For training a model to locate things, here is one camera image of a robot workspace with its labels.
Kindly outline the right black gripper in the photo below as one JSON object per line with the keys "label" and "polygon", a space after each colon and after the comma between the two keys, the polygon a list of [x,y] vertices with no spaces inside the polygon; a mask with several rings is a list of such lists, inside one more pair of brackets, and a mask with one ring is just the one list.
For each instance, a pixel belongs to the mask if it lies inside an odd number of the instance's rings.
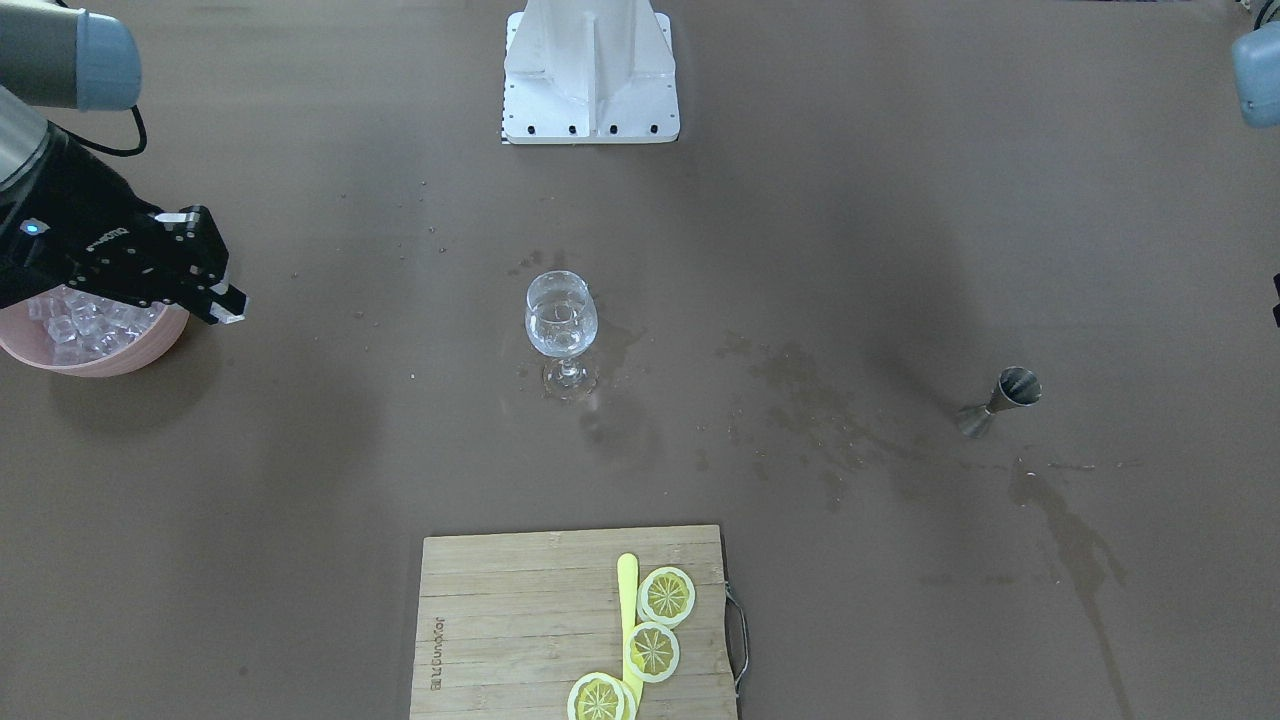
{"label": "right black gripper", "polygon": [[1,305],[65,286],[122,304],[180,305],[215,325],[244,314],[209,208],[164,211],[60,128],[3,183]]}

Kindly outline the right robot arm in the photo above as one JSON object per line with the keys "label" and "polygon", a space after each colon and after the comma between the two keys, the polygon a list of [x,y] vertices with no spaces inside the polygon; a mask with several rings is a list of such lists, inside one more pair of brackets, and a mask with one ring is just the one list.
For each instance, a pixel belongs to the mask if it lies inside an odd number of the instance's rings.
{"label": "right robot arm", "polygon": [[137,111],[140,51],[116,18],[58,1],[3,4],[3,306],[67,286],[122,304],[244,316],[212,214],[165,211],[102,161],[105,147],[45,108]]}

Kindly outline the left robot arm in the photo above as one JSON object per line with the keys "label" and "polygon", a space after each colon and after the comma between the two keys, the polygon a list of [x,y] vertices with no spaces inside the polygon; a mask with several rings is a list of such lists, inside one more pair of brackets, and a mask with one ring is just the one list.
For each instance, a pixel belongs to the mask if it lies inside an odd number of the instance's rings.
{"label": "left robot arm", "polygon": [[1231,45],[1242,119],[1252,128],[1279,123],[1279,20],[1263,20]]}

